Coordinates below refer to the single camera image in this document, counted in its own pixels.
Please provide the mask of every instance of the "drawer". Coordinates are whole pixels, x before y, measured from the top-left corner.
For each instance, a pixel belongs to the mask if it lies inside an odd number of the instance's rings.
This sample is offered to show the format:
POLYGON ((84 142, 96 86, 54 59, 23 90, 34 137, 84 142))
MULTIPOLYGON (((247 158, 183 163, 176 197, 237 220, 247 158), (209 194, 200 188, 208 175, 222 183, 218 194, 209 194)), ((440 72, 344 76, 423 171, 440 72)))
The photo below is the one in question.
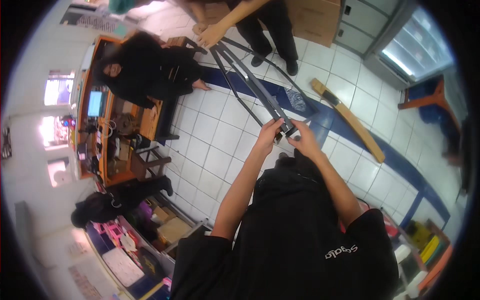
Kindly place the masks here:
POLYGON ((342 21, 377 36, 388 18, 372 7, 357 0, 346 0, 342 13, 342 21))
POLYGON ((373 42, 371 37, 345 23, 340 23, 335 40, 362 54, 367 51, 368 47, 373 42))
POLYGON ((381 11, 385 12, 389 16, 392 15, 398 0, 364 0, 365 2, 370 3, 381 11))

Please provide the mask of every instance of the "black shoe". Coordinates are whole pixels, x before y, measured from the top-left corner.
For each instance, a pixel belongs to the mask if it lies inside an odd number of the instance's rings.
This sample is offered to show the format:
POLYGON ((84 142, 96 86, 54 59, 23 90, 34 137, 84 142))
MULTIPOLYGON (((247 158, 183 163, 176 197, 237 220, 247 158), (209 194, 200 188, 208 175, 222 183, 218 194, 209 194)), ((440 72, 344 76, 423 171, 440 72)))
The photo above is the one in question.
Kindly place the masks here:
POLYGON ((167 192, 167 195, 170 197, 171 195, 173 195, 172 181, 167 176, 165 176, 165 178, 167 178, 167 186, 165 187, 165 191, 167 192))
POLYGON ((297 64, 296 60, 287 61, 287 72, 290 76, 297 75, 297 73, 299 72, 299 64, 297 64))
POLYGON ((262 64, 262 62, 263 62, 263 60, 259 57, 254 56, 252 58, 252 66, 255 67, 255 68, 260 66, 262 64))

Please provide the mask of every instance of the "glass door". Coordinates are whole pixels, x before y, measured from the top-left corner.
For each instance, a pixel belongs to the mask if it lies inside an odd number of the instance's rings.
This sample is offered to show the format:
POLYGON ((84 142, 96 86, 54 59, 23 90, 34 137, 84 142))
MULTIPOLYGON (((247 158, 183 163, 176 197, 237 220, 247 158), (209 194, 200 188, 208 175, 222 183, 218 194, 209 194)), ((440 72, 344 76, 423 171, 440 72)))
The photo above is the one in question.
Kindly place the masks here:
POLYGON ((440 29, 420 7, 382 50, 380 58, 411 83, 435 75, 453 64, 440 29))

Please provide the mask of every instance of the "woman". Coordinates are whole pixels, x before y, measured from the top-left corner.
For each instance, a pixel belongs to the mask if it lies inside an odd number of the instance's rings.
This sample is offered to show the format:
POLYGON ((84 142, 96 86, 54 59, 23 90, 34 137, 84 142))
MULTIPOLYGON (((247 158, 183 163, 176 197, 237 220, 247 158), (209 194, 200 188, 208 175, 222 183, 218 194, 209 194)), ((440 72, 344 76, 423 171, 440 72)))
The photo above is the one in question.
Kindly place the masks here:
POLYGON ((161 190, 173 194, 172 184, 167 176, 150 181, 137 181, 107 188, 107 193, 95 192, 84 201, 77 203, 72 213, 72 224, 86 228, 88 222, 106 223, 115 220, 135 208, 147 197, 161 190))
MULTIPOLYGON (((284 0, 225 0, 231 12, 217 24, 207 25, 205 3, 220 2, 219 0, 186 0, 191 3, 193 13, 198 19, 198 45, 210 48, 236 25, 241 36, 250 44, 252 50, 263 57, 272 52, 272 46, 264 35, 264 30, 258 22, 262 21, 275 43, 280 57, 287 64, 290 76, 297 75, 299 59, 292 34, 292 23, 288 18, 287 6, 284 0)), ((263 60, 254 56, 252 66, 258 67, 263 60)))
POLYGON ((94 76, 114 95, 153 109, 155 103, 148 96, 171 101, 191 93, 194 87, 210 90, 200 79, 201 67, 191 51, 177 46, 163 48, 151 35, 141 31, 98 61, 94 76))
POLYGON ((262 127, 210 236, 179 241, 172 300, 393 297, 398 267, 383 215, 362 213, 307 125, 292 120, 301 134, 288 139, 295 157, 257 180, 282 123, 262 127))

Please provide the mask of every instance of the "screen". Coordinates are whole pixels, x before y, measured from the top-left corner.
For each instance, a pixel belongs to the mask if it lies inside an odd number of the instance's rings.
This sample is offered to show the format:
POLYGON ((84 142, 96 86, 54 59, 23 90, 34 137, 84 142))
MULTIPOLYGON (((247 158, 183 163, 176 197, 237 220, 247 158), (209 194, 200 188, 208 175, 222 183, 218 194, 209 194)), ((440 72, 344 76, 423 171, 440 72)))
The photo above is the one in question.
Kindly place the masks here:
POLYGON ((100 109, 102 107, 102 92, 90 92, 90 100, 88 102, 88 112, 89 117, 99 117, 100 109))

